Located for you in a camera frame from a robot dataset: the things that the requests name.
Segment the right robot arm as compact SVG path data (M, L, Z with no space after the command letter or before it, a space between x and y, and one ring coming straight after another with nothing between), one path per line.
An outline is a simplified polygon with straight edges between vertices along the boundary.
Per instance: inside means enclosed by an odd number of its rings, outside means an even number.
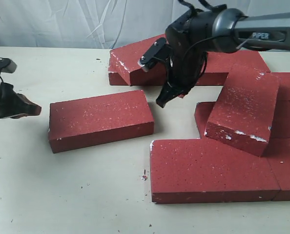
M248 17L225 4L201 3L206 11L189 4L190 10L165 31L171 55L166 82L156 99L162 108L195 86L206 70L208 52L231 54L241 48L290 51L290 13Z

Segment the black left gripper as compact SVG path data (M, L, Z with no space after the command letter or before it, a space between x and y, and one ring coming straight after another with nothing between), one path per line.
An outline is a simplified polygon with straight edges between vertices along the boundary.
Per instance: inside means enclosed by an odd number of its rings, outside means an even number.
M14 86L4 82L0 76L0 119L17 119L40 114L41 106L30 101L25 95L16 93Z

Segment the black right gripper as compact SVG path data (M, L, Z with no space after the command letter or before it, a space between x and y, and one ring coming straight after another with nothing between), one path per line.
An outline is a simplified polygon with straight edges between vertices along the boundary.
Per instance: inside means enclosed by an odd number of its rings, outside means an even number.
M174 56L170 76L162 86L156 104L164 108L174 98L187 95L204 75L206 67L206 51L192 49L183 58Z

